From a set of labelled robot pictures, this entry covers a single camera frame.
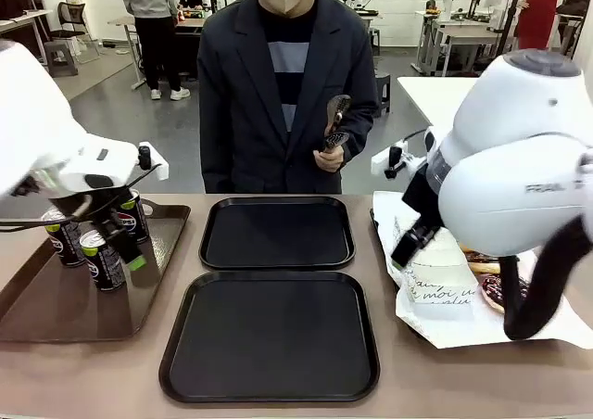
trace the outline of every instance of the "brown tray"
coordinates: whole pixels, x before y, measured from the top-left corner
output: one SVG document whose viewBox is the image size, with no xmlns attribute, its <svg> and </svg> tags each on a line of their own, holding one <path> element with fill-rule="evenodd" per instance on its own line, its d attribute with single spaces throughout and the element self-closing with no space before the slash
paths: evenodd
<svg viewBox="0 0 593 419">
<path fill-rule="evenodd" d="M 132 274 L 124 266 L 126 285 L 98 291 L 86 264 L 62 266 L 47 239 L 0 292 L 0 342 L 94 342 L 137 333 L 190 213 L 186 206 L 143 204 L 152 209 L 152 241 L 139 245 L 145 266 Z"/>
</svg>

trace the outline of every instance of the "blazer lapel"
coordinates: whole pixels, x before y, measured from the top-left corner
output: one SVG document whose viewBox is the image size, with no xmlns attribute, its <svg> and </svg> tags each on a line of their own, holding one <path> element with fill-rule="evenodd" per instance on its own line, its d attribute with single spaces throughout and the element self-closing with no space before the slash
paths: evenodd
<svg viewBox="0 0 593 419">
<path fill-rule="evenodd" d="M 340 27 L 332 17 L 332 6 L 334 6 L 332 0 L 319 0 L 317 19 L 309 44 L 305 74 L 296 106 L 293 130 L 288 140 L 287 158 L 292 155 L 298 140 L 307 127 L 310 114 L 322 95 L 322 89 L 336 60 L 333 53 L 339 49 Z"/>
<path fill-rule="evenodd" d="M 266 35 L 259 23 L 258 0 L 242 1 L 235 29 L 243 34 L 244 39 L 238 47 L 239 56 L 266 108 L 275 132 L 286 146 L 288 132 L 274 76 L 270 49 L 266 42 Z"/>
</svg>

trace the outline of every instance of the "white sneaker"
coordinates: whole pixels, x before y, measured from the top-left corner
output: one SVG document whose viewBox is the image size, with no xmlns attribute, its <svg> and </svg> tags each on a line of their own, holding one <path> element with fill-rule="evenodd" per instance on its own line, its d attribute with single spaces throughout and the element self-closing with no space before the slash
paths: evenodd
<svg viewBox="0 0 593 419">
<path fill-rule="evenodd" d="M 181 101 L 182 99 L 189 97 L 189 95 L 189 90 L 183 87 L 180 88 L 179 92 L 176 92 L 175 90 L 170 91 L 171 101 Z"/>
</svg>

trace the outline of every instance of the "hand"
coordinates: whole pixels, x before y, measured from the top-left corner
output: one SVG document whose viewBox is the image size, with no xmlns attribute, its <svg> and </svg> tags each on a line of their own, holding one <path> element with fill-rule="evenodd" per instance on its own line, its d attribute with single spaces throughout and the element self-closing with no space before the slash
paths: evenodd
<svg viewBox="0 0 593 419">
<path fill-rule="evenodd" d="M 344 164 L 344 148 L 342 146 L 338 146 L 334 150 L 326 152 L 314 150 L 313 155 L 315 156 L 317 167 L 322 171 L 336 173 L 340 170 L 342 164 Z"/>
</svg>

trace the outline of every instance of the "person in red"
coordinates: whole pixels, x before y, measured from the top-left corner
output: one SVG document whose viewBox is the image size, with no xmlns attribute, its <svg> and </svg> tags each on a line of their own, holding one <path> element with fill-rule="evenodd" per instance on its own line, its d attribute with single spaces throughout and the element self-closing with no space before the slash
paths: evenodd
<svg viewBox="0 0 593 419">
<path fill-rule="evenodd" d="M 537 48 L 545 50 L 554 25 L 558 0 L 522 0 L 516 35 L 519 49 Z"/>
</svg>

